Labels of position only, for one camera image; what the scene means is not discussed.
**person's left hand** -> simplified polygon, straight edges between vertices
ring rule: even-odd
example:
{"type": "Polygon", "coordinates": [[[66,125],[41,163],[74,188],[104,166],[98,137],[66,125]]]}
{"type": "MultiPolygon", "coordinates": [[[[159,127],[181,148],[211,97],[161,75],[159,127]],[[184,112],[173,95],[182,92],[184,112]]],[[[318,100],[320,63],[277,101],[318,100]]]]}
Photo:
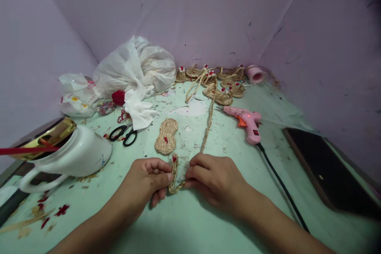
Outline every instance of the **person's left hand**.
{"type": "Polygon", "coordinates": [[[133,223],[152,197],[151,206],[165,199],[167,186],[173,181],[172,166],[159,158],[135,160],[109,204],[127,215],[133,223]]]}

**plastic bag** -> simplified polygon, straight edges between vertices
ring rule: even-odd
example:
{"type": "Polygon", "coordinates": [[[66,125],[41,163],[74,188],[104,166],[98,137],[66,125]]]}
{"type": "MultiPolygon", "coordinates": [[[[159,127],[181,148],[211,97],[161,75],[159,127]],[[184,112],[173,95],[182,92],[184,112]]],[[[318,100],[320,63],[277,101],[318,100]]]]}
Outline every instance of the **plastic bag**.
{"type": "Polygon", "coordinates": [[[62,84],[60,111],[70,117],[91,117],[91,106],[102,97],[103,88],[82,74],[64,74],[58,78],[62,84]]]}
{"type": "Polygon", "coordinates": [[[172,86],[176,78],[173,56],[143,37],[133,36],[104,58],[95,69],[99,84],[111,95],[135,90],[140,100],[172,86]]]}

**white mug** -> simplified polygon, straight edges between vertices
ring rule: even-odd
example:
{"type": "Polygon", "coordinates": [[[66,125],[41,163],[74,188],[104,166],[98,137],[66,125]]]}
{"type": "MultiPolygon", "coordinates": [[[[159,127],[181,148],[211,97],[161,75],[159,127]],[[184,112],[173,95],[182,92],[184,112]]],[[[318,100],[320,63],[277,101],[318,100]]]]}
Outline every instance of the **white mug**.
{"type": "Polygon", "coordinates": [[[112,144],[94,130],[77,126],[70,139],[53,154],[42,159],[30,161],[35,168],[20,181],[23,192],[48,191],[66,180],[69,176],[86,177],[100,170],[110,159],[112,144]],[[45,185],[31,185],[31,180],[40,172],[62,174],[45,185]]]}

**black power cord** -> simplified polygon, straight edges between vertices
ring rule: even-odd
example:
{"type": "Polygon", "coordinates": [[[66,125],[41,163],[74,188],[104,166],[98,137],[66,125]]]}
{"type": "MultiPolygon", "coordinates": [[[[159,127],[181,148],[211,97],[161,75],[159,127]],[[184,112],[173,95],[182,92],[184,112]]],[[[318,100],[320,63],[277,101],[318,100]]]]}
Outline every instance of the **black power cord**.
{"type": "Polygon", "coordinates": [[[261,144],[261,143],[258,143],[257,146],[258,146],[258,148],[262,151],[263,155],[264,155],[265,158],[266,158],[267,163],[269,164],[269,166],[270,166],[270,168],[272,169],[274,175],[277,177],[279,183],[281,184],[283,190],[285,191],[287,197],[289,198],[289,201],[290,201],[292,207],[294,208],[294,210],[295,210],[295,212],[296,212],[296,215],[298,216],[298,218],[299,218],[299,220],[300,220],[300,223],[302,224],[304,230],[307,231],[308,233],[310,233],[310,231],[308,230],[308,227],[307,227],[306,223],[304,222],[303,217],[302,217],[302,215],[300,214],[298,208],[296,207],[295,202],[294,202],[294,200],[292,199],[292,197],[291,197],[289,191],[287,190],[286,186],[285,186],[284,183],[282,182],[282,179],[279,177],[279,175],[278,175],[277,171],[274,169],[273,165],[270,163],[270,160],[269,160],[269,158],[267,157],[267,154],[266,154],[265,149],[263,148],[262,144],[261,144]]]}

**table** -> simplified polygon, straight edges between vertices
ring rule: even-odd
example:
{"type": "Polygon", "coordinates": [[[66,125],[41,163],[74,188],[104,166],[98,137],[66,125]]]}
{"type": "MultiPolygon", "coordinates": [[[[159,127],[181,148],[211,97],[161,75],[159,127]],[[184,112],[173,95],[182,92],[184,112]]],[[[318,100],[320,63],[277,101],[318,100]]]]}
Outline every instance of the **table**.
{"type": "MultiPolygon", "coordinates": [[[[119,187],[132,162],[137,158],[159,157],[170,161],[171,156],[157,154],[154,142],[159,127],[166,118],[177,120],[175,152],[179,155],[181,180],[189,160],[200,151],[208,120],[211,100],[202,95],[202,88],[194,99],[185,103],[185,94],[191,83],[178,83],[168,92],[157,94],[146,101],[159,113],[152,125],[138,133],[136,142],[123,147],[113,143],[109,162],[94,177],[85,181],[68,178],[62,185],[49,192],[45,202],[46,212],[64,204],[69,205],[66,214],[50,215],[41,229],[41,221],[28,227],[32,232],[19,240],[18,231],[0,234],[2,253],[45,253],[69,234],[75,227],[94,215],[119,187]]],[[[339,253],[366,252],[373,243],[381,225],[368,218],[334,212],[319,199],[310,180],[294,155],[282,133],[282,124],[313,129],[302,113],[270,84],[246,87],[243,98],[234,99],[233,106],[260,112],[262,144],[270,161],[287,186],[300,210],[311,234],[339,253]]],[[[86,120],[86,126],[100,135],[109,134],[119,124],[121,110],[105,117],[86,120]]],[[[275,176],[267,166],[258,148],[245,141],[245,129],[238,128],[238,120],[214,110],[205,153],[229,156],[236,163],[247,182],[268,196],[284,213],[296,219],[291,205],[283,194],[275,176]]],[[[347,164],[347,168],[361,178],[347,164]]],[[[7,185],[17,185],[20,177],[13,177],[7,185]]],[[[32,218],[31,209],[38,204],[42,194],[31,194],[8,219],[4,226],[32,218]]],[[[258,237],[243,223],[210,207],[193,190],[182,190],[168,196],[150,210],[147,206],[136,223],[125,231],[112,249],[112,253],[261,253],[267,252],[258,237]]]]}

